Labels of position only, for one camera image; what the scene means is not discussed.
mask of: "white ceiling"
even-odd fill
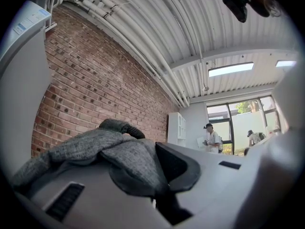
[[[275,67],[277,60],[297,59],[297,40],[284,14],[263,18],[247,6],[247,21],[240,23],[222,0],[111,1],[145,31],[189,98],[276,83],[285,73]],[[151,52],[129,24],[112,16]],[[151,56],[166,72],[156,55]],[[208,77],[209,69],[242,62],[254,62],[253,69]],[[167,73],[161,77],[172,81]],[[202,91],[203,84],[208,91]]]

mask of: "window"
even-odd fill
[[[271,96],[207,108],[209,122],[224,142],[223,154],[244,156],[249,146],[248,131],[272,135],[281,129]]]
[[[269,109],[275,109],[275,104],[271,97],[261,98],[261,102],[262,102],[264,111],[269,110]]]
[[[275,111],[267,113],[266,114],[266,119],[267,119],[268,130],[280,129]]]
[[[221,120],[229,118],[229,112],[226,105],[208,107],[209,120]]]
[[[230,123],[228,121],[212,124],[214,131],[218,133],[218,135],[223,139],[223,141],[231,140]]]
[[[249,100],[229,105],[234,129],[234,154],[243,155],[249,146],[248,131],[265,133],[262,112],[258,100]]]
[[[209,77],[222,75],[222,74],[229,74],[234,72],[240,72],[240,71],[249,71],[253,68],[254,63],[240,63],[240,64],[234,64],[234,65],[227,65],[223,67],[218,67],[214,69],[209,70]]]

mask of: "tree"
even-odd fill
[[[241,102],[237,104],[235,108],[237,108],[237,111],[240,114],[259,111],[259,105],[257,100]]]
[[[232,144],[223,144],[223,154],[224,155],[232,154]]]

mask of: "white t-shirt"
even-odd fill
[[[261,141],[258,133],[253,133],[249,136],[249,140],[254,142],[254,145]]]
[[[220,140],[220,137],[218,135],[217,132],[213,131],[211,134],[210,134],[210,138],[208,140],[208,152],[212,152],[212,153],[216,153],[218,154],[218,147],[217,146],[213,146],[211,144],[215,144],[215,143],[221,143],[221,140]]]
[[[213,131],[210,134],[210,138],[208,140],[208,144],[221,143],[220,137],[217,132]]]

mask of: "man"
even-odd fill
[[[210,133],[210,138],[207,141],[209,152],[211,153],[219,153],[219,146],[221,145],[221,139],[217,132],[214,131],[212,124],[208,123],[204,127],[208,133]]]
[[[261,141],[259,133],[254,133],[252,130],[248,131],[247,137],[249,138],[249,147],[252,147]]]

